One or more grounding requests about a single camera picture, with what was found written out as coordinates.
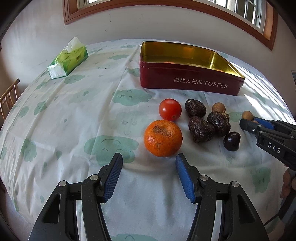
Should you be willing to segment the person right hand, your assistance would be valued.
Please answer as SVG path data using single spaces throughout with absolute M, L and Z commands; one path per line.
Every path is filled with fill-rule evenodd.
M 290 170 L 287 169 L 283 174 L 283 185 L 280 193 L 280 198 L 286 198 L 291 190 L 296 190 L 296 178 L 291 176 Z

